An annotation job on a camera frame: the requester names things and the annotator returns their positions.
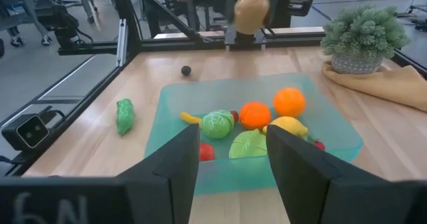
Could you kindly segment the smooth orange toy fruit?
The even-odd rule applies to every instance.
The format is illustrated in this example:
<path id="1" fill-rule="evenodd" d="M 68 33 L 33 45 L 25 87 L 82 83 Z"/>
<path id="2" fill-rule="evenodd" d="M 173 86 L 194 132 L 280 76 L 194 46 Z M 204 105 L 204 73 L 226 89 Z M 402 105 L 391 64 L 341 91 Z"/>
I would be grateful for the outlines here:
<path id="1" fill-rule="evenodd" d="M 306 108 L 306 98 L 295 87 L 284 87 L 273 97 L 273 107 L 279 116 L 299 117 Z"/>

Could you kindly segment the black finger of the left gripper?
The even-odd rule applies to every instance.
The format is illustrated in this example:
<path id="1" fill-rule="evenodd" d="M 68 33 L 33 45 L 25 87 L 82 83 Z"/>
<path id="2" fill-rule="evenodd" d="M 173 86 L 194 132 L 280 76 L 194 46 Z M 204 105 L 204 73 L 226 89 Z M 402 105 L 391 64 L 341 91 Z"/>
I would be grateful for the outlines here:
<path id="1" fill-rule="evenodd" d="M 268 26 L 277 26 L 285 9 L 284 0 L 270 0 Z"/>
<path id="2" fill-rule="evenodd" d="M 224 17 L 228 20 L 228 23 L 232 23 L 234 20 L 234 0 L 224 0 Z"/>

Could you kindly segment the tan toy potato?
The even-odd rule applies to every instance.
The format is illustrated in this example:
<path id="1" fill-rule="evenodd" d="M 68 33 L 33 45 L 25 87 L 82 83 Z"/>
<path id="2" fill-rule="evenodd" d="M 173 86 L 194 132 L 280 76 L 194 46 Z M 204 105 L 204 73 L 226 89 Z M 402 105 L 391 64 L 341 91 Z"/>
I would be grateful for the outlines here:
<path id="1" fill-rule="evenodd" d="M 234 5 L 234 27 L 244 35 L 253 35 L 263 27 L 270 10 L 270 0 L 237 0 Z"/>

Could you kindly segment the potted green plant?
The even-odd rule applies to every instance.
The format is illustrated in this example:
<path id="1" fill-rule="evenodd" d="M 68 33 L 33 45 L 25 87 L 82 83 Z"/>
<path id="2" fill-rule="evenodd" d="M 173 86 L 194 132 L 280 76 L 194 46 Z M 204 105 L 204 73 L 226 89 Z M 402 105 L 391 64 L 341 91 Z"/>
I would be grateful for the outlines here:
<path id="1" fill-rule="evenodd" d="M 395 17 L 394 6 L 364 5 L 344 9 L 324 25 L 321 41 L 324 54 L 339 74 L 371 74 L 384 58 L 409 44 L 404 25 Z"/>

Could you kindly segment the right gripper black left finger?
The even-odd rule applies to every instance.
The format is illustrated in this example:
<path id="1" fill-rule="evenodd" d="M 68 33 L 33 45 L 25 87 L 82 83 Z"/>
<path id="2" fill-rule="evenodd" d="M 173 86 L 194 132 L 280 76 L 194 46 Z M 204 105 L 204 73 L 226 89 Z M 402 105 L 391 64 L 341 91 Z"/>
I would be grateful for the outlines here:
<path id="1" fill-rule="evenodd" d="M 198 167 L 192 124 L 115 177 L 0 178 L 0 224 L 188 224 Z"/>

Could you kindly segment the thin yellow toy piece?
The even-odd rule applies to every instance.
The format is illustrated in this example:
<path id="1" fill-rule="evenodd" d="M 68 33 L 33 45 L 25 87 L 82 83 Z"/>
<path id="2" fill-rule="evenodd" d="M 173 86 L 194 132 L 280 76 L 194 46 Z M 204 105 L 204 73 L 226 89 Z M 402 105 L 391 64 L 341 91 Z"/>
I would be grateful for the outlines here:
<path id="1" fill-rule="evenodd" d="M 188 123 L 188 124 L 200 124 L 202 122 L 202 119 L 196 116 L 192 116 L 189 113 L 181 112 L 180 118 L 182 121 Z"/>

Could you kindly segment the green toy cabbage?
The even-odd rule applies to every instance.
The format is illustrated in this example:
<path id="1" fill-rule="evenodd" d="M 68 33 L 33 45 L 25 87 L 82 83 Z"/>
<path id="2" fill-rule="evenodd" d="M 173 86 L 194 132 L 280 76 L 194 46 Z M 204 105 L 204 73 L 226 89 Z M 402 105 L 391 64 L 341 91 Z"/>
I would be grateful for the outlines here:
<path id="1" fill-rule="evenodd" d="M 232 112 L 224 109 L 212 111 L 201 119 L 201 130 L 212 139 L 224 138 L 232 131 L 234 125 Z"/>

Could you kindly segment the black aluminium table frame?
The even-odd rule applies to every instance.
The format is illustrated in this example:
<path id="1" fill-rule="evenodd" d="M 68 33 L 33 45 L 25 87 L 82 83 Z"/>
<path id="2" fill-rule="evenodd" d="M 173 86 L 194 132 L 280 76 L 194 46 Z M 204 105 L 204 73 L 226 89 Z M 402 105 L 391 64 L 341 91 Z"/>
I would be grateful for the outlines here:
<path id="1" fill-rule="evenodd" d="M 362 136 L 357 166 L 387 179 L 427 177 L 427 113 L 341 87 L 321 71 L 320 48 L 309 43 L 317 27 L 285 28 L 288 46 L 250 53 L 192 47 L 181 33 L 144 41 L 141 53 L 90 103 L 85 104 L 28 176 L 115 175 L 141 161 L 160 91 L 184 78 L 178 66 L 193 65 L 188 83 L 216 79 L 305 73 Z M 117 134 L 117 102 L 130 99 L 135 119 Z"/>

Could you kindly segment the yellow toy lemon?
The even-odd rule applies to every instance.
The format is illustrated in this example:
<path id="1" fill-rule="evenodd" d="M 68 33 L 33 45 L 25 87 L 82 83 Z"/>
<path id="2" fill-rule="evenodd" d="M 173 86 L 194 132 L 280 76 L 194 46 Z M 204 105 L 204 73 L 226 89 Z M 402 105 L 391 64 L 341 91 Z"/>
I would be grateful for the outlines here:
<path id="1" fill-rule="evenodd" d="M 276 125 L 301 138 L 305 138 L 308 134 L 308 128 L 294 117 L 278 117 L 274 119 L 270 125 Z"/>

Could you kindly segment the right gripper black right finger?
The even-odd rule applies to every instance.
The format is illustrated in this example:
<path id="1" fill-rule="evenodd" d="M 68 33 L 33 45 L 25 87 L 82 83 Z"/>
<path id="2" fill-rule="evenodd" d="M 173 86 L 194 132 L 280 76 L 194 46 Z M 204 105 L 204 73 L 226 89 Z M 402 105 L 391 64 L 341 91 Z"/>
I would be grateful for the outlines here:
<path id="1" fill-rule="evenodd" d="M 383 179 L 275 125 L 266 144 L 291 224 L 427 224 L 427 180 Z"/>

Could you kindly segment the light green toy starfruit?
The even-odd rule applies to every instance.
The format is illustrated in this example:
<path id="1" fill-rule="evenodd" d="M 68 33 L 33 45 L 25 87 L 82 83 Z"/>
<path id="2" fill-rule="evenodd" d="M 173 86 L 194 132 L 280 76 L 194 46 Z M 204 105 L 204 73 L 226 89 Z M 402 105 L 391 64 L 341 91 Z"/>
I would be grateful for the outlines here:
<path id="1" fill-rule="evenodd" d="M 267 155 L 266 136 L 258 129 L 241 132 L 233 141 L 229 158 L 258 157 Z"/>

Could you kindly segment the teal translucent plastic container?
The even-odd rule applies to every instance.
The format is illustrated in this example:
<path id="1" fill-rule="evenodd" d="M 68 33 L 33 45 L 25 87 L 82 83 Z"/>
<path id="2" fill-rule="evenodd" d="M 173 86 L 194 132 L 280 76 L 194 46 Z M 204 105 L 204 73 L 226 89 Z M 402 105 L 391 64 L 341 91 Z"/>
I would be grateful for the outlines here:
<path id="1" fill-rule="evenodd" d="M 274 95 L 284 87 L 295 87 L 304 94 L 306 109 L 298 119 L 308 128 L 310 136 L 323 142 L 329 154 L 352 162 L 363 145 L 363 139 L 304 73 L 220 79 L 163 87 L 145 155 L 151 155 L 186 128 L 186 123 L 179 116 L 182 112 L 203 117 L 219 109 L 238 111 L 249 101 L 260 101 L 271 106 Z M 275 187 L 268 157 L 229 159 L 232 141 L 243 130 L 241 125 L 237 125 L 223 139 L 200 135 L 201 141 L 213 146 L 216 158 L 199 164 L 196 195 Z"/>

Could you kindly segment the red toy strawberry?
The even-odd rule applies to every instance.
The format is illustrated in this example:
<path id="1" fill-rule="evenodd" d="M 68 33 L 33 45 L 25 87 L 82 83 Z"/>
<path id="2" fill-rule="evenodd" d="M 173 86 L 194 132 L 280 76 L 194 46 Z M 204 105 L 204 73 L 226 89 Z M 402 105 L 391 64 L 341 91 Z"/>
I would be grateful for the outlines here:
<path id="1" fill-rule="evenodd" d="M 307 142 L 313 144 L 318 149 L 321 149 L 323 151 L 326 150 L 326 146 L 324 145 L 324 143 L 322 141 L 320 141 L 319 139 L 316 139 L 310 135 L 307 136 Z"/>

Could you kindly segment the ribbed orange toy pumpkin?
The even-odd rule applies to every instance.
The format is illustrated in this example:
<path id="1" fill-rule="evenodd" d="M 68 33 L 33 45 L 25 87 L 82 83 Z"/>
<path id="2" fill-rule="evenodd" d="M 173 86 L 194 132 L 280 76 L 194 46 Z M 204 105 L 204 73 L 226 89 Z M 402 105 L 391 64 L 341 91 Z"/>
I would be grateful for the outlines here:
<path id="1" fill-rule="evenodd" d="M 240 123 L 245 129 L 262 129 L 272 119 L 269 107 L 259 101 L 250 101 L 240 109 Z"/>

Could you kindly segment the red toy tomato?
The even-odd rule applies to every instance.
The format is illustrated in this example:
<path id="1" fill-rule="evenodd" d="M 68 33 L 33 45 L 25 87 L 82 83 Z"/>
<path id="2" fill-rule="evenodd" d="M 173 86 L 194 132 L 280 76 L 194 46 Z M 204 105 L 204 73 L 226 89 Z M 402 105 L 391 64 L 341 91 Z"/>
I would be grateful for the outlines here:
<path id="1" fill-rule="evenodd" d="M 208 143 L 200 143 L 199 160 L 212 161 L 216 158 L 214 148 Z"/>

